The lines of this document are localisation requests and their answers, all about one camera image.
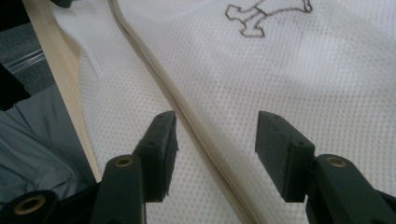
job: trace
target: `embroidered logo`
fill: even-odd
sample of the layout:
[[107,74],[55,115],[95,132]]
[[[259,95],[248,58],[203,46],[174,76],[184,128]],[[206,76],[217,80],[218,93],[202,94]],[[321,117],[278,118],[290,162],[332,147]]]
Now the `embroidered logo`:
[[262,22],[268,17],[287,11],[309,13],[312,9],[310,0],[260,0],[248,9],[228,5],[225,15],[228,20],[240,21],[244,25],[239,31],[244,37],[265,37]]

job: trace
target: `clamp jaw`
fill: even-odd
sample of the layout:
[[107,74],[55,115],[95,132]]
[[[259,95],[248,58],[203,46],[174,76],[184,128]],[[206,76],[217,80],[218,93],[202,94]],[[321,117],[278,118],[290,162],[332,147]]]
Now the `clamp jaw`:
[[310,223],[396,223],[395,198],[375,190],[351,161],[314,152],[285,119],[260,111],[256,153],[286,203],[308,196]]
[[102,182],[63,201],[50,190],[26,193],[0,212],[5,224],[146,223],[146,203],[169,190],[178,151],[176,114],[158,115],[134,153],[106,164]]

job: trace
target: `black outline design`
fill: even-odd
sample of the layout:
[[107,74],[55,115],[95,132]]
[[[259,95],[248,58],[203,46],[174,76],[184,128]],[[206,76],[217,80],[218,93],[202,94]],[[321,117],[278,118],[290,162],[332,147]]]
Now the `black outline design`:
[[[264,21],[265,19],[267,19],[270,16],[274,16],[275,14],[281,13],[281,12],[286,12],[286,11],[301,11],[303,13],[310,13],[313,8],[311,6],[311,2],[310,0],[301,0],[304,4],[304,9],[298,8],[298,7],[290,7],[290,8],[281,8],[279,10],[276,10],[272,13],[266,13],[264,12],[261,8],[258,7],[259,4],[261,4],[262,2],[264,2],[265,0],[260,0],[258,3],[256,3],[254,6],[243,10],[241,7],[235,6],[235,5],[228,5],[227,9],[225,10],[225,16],[227,17],[228,20],[230,21],[240,21],[243,25],[244,28],[242,30],[239,31],[239,33],[244,36],[244,37],[260,37],[260,38],[264,38],[265,37],[265,32],[264,30],[259,26],[259,24]],[[229,11],[231,8],[235,8],[236,12],[241,13],[241,14],[245,14],[245,13],[250,13],[253,11],[252,15],[250,15],[249,17],[247,17],[246,19],[241,19],[239,17],[231,17],[229,15]],[[260,31],[260,34],[258,35],[246,35],[245,31],[251,27],[251,23],[254,22],[253,24],[253,30],[257,30]]]

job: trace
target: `perforated fabric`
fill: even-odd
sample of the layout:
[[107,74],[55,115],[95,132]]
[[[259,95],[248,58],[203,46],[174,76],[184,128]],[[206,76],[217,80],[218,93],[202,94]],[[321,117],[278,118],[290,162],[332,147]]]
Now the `perforated fabric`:
[[[79,77],[84,120],[99,169],[132,153],[153,118],[172,109],[147,67],[115,23],[107,1],[76,1],[52,8],[81,48]],[[181,122],[169,196],[148,203],[148,223],[239,223],[205,168]]]
[[253,222],[306,222],[254,152],[259,110],[396,194],[394,1],[115,2]]

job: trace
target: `metal grommet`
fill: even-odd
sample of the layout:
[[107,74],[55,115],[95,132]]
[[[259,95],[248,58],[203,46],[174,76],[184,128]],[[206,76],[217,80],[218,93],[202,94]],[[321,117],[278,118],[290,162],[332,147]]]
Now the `metal grommet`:
[[124,158],[120,158],[116,161],[116,166],[118,167],[125,167],[125,166],[129,166],[132,164],[132,162],[134,162],[134,160],[132,160],[131,158],[128,157],[124,157]]
[[46,197],[41,194],[32,196],[15,206],[14,213],[19,216],[30,214],[43,206],[45,202]]
[[335,157],[328,157],[328,158],[326,158],[326,161],[330,165],[335,166],[335,167],[346,167],[347,166],[347,164],[343,160],[340,160]]

